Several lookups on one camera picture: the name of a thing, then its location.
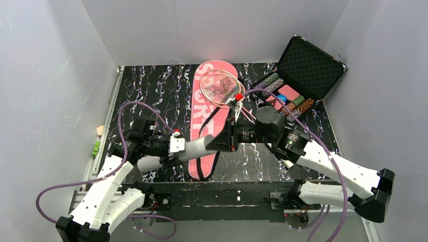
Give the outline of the white shuttlecock tube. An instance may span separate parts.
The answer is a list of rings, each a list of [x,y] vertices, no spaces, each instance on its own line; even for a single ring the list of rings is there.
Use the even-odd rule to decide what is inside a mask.
[[[182,161],[189,161],[196,158],[201,158],[211,154],[215,154],[216,151],[207,150],[206,145],[210,142],[214,136],[207,135],[200,137],[192,141],[186,141],[186,151],[184,153],[170,153],[168,156],[177,155]],[[145,155],[137,161],[137,168],[140,172],[148,172],[161,168],[161,157]]]

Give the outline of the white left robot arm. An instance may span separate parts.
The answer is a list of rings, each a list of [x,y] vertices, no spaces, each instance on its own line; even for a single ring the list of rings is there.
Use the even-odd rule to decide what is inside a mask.
[[[169,208],[171,195],[156,193],[148,183],[134,182],[120,195],[122,182],[141,163],[148,169],[176,165],[184,153],[186,140],[179,130],[170,135],[154,132],[155,121],[141,119],[111,146],[96,182],[67,217],[60,217],[56,229],[62,241],[109,241],[113,231],[134,211],[156,217],[158,209]]]

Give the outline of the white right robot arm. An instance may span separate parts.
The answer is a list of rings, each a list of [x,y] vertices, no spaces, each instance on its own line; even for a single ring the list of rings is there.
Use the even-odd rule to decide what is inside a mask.
[[[241,143],[269,144],[271,152],[278,159],[290,162],[292,168],[308,167],[339,183],[339,186],[318,185],[297,180],[287,192],[287,200],[292,204],[347,205],[369,221],[385,221],[393,192],[393,171],[368,169],[324,149],[308,135],[286,127],[285,117],[273,107],[260,108],[255,117],[254,124],[227,118],[206,149],[233,152]]]

